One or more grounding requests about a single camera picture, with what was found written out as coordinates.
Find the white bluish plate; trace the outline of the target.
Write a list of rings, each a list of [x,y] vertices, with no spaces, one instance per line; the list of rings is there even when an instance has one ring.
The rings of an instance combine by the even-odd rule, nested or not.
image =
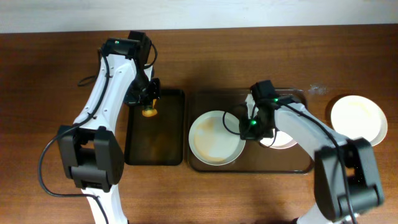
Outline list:
[[[190,126],[188,143],[194,156],[205,164],[223,166],[243,152],[245,140],[239,135],[239,119],[224,111],[209,111]]]

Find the black tray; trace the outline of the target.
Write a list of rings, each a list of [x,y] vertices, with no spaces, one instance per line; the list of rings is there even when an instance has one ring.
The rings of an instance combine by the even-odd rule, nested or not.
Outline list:
[[[130,166],[177,166],[183,160],[185,94],[163,89],[156,101],[157,114],[142,115],[140,107],[129,108],[124,161]]]

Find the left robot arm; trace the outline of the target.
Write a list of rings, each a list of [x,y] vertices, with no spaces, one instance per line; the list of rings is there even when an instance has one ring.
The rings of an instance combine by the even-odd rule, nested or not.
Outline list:
[[[64,172],[88,199],[96,223],[127,223],[119,196],[124,154],[116,137],[123,104],[156,114],[160,80],[148,62],[154,44],[143,32],[109,38],[100,48],[99,72],[81,113],[58,130]]]

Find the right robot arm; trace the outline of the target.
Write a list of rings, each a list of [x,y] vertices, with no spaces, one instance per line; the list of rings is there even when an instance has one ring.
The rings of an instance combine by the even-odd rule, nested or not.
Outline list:
[[[288,134],[314,161],[314,206],[294,223],[356,223],[385,201],[374,150],[365,138],[350,139],[312,115],[293,95],[279,95],[269,80],[250,87],[242,140]]]

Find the green yellow sponge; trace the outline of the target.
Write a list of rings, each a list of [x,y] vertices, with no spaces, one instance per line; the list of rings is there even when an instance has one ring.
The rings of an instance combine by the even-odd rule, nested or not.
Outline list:
[[[150,118],[155,116],[158,112],[155,109],[155,104],[156,104],[156,99],[152,100],[148,105],[144,106],[144,109],[142,110],[142,115],[146,118]]]

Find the brown tray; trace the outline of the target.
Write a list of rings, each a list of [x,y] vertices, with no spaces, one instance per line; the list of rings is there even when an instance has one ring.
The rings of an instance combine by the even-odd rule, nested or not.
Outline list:
[[[243,108],[232,108],[244,103],[249,90],[205,90],[193,93],[188,100],[188,125],[191,126],[203,113],[220,110],[229,111],[239,118]],[[195,157],[186,147],[187,162],[197,172],[242,172],[269,174],[306,174],[313,169],[313,160],[299,145],[277,149],[276,143],[270,148],[256,141],[247,141],[243,152],[233,162],[223,166],[211,166]]]

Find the white pinkish plate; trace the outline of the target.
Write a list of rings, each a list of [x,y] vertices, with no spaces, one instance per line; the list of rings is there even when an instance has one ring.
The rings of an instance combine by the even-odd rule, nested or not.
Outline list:
[[[276,137],[263,138],[260,140],[260,145],[264,147],[271,147],[273,149],[288,149],[296,144],[297,142],[283,131],[276,132]]]

